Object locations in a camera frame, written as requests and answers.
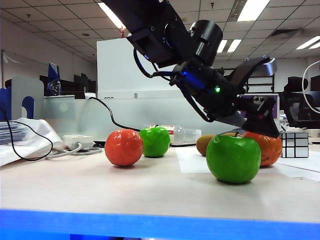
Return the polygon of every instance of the rubik's cube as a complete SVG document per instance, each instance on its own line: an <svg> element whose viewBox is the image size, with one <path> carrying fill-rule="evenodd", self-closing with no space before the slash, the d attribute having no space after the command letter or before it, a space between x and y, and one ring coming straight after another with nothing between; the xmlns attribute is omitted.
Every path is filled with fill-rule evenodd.
<svg viewBox="0 0 320 240"><path fill-rule="evenodd" d="M309 142L307 132L280 132L282 158L308 158Z"/></svg>

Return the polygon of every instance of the green led light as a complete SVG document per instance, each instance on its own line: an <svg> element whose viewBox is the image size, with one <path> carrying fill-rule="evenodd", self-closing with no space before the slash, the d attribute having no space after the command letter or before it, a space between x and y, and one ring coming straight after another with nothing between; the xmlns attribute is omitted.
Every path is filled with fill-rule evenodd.
<svg viewBox="0 0 320 240"><path fill-rule="evenodd" d="M216 93L219 93L220 92L220 87L217 85L217 86L215 86L214 90L215 90Z"/></svg>

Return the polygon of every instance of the ceiling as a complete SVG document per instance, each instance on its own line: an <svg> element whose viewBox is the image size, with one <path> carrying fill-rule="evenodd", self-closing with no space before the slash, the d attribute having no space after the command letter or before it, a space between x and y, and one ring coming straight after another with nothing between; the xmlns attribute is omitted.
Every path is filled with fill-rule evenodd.
<svg viewBox="0 0 320 240"><path fill-rule="evenodd" d="M84 59L96 61L97 41L121 37L120 30L99 8L98 2L101 1L2 0L1 17ZM207 19L220 26L223 39L243 39L234 52L218 53L217 60L263 55L320 56L320 47L296 50L320 35L320 0L271 0L256 21L241 22L227 21L235 0L171 0L170 3L187 29L193 22ZM283 29L300 30L291 37L270 37L274 30Z"/></svg>

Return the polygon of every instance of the blue table edge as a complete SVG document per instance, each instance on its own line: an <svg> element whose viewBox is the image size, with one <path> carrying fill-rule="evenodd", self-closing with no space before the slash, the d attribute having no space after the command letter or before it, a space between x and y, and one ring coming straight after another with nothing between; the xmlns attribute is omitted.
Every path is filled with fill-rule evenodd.
<svg viewBox="0 0 320 240"><path fill-rule="evenodd" d="M0 209L1 229L159 239L320 239L320 222L56 212L3 208Z"/></svg>

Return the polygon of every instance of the plastic container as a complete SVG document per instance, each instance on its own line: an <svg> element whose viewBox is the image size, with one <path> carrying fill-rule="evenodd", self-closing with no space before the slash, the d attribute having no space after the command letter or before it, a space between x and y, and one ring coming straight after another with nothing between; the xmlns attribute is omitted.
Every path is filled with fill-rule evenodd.
<svg viewBox="0 0 320 240"><path fill-rule="evenodd" d="M170 134L171 144L195 144L198 138L201 137L200 129L186 129L179 125L159 125L166 128ZM154 128L155 125L144 125L143 128Z"/></svg>

